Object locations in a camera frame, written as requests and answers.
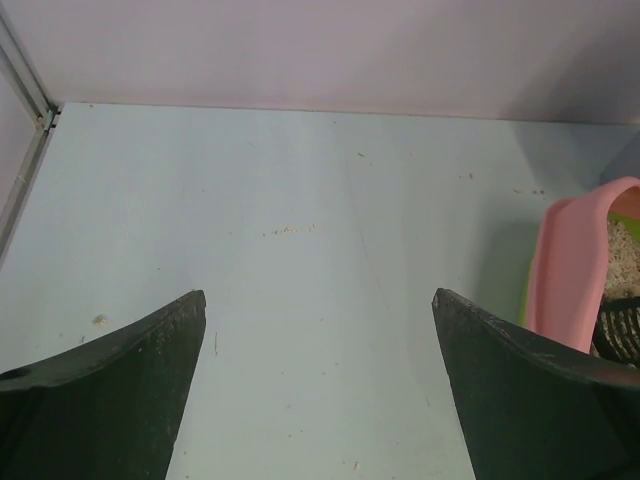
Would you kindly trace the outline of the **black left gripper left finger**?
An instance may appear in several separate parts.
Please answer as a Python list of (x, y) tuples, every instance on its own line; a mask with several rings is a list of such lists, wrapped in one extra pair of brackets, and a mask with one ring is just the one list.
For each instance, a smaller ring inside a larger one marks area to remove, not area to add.
[(201, 290), (1, 375), (4, 479), (163, 479), (206, 329)]

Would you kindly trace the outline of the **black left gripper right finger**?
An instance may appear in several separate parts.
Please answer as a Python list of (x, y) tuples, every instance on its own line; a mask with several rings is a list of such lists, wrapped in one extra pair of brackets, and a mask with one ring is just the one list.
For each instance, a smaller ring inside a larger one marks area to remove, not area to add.
[(434, 323), (478, 479), (636, 479), (639, 372), (440, 288)]

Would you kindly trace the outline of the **black slotted litter scoop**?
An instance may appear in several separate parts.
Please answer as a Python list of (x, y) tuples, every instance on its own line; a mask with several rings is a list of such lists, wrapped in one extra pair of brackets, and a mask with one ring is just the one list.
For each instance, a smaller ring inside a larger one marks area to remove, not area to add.
[(592, 347), (600, 358), (639, 368), (639, 298), (604, 300)]

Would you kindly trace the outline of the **pink and green litter box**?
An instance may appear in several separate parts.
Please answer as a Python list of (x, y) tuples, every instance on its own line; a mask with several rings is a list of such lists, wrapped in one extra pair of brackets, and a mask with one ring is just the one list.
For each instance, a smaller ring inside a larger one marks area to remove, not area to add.
[(623, 177), (545, 212), (531, 261), (521, 322), (528, 330), (587, 353), (609, 262), (608, 218), (639, 232), (639, 179)]

